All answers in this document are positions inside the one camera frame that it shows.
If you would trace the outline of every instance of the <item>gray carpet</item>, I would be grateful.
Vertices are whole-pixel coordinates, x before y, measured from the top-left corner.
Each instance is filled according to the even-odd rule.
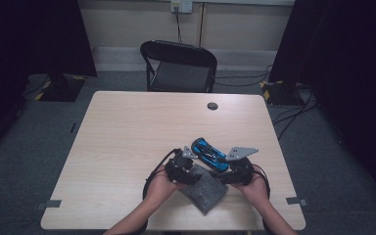
[[[219,71],[217,76],[262,73]],[[37,87],[45,77],[32,76],[26,90]],[[246,85],[258,80],[219,78],[217,83]],[[258,84],[220,84],[214,93],[261,94]],[[85,82],[74,103],[36,102],[33,98],[39,90],[26,95],[23,114],[0,140],[0,234],[102,233],[45,231],[40,227],[43,211],[35,207],[50,199],[93,93],[143,91],[145,86],[143,71],[103,71]],[[305,99],[308,94],[309,90],[302,91]],[[308,107],[315,104],[311,98]],[[276,120],[299,111],[268,109]],[[288,121],[275,125],[278,135]],[[298,197],[308,202],[303,207],[306,229],[300,234],[376,234],[376,185],[340,141],[334,125],[316,106],[298,116],[279,141]]]

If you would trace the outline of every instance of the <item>chair backrest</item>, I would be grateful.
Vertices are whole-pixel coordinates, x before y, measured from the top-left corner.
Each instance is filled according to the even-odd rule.
[[[140,52],[147,64],[148,59],[168,63],[208,67],[216,70],[215,56],[205,48],[176,42],[152,40],[143,43]]]

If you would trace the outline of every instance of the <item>gray cloth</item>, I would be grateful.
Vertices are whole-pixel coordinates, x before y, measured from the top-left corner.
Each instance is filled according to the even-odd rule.
[[[201,179],[194,185],[180,189],[203,214],[211,211],[227,193],[228,186],[213,178],[210,173],[198,164],[190,169],[194,174],[201,174]]]

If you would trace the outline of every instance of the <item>wooden table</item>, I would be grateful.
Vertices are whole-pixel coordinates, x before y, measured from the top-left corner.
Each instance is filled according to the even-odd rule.
[[[218,109],[208,109],[215,102]],[[44,229],[108,229],[142,200],[145,179],[174,148],[204,137],[228,154],[249,156],[267,173],[270,201],[296,230],[306,222],[263,99],[257,95],[99,91],[79,128],[51,200]],[[149,230],[262,230],[259,213],[232,188],[207,215],[175,192],[149,219]]]

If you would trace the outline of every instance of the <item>metal bracket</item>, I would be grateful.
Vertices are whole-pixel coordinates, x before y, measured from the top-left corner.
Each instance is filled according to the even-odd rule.
[[[61,204],[61,200],[48,200],[45,203],[38,203],[36,204],[36,210],[45,210],[46,208],[59,208]]]
[[[257,153],[258,151],[259,149],[255,149],[255,148],[233,147],[225,159],[228,162],[237,161],[237,160],[244,159],[248,155]]]
[[[286,202],[288,203],[288,205],[299,204],[301,205],[301,207],[305,207],[308,205],[306,199],[299,199],[298,197],[286,198]]]
[[[186,159],[197,159],[198,156],[196,156],[189,148],[188,146],[184,146],[184,151],[182,152],[182,157]]]

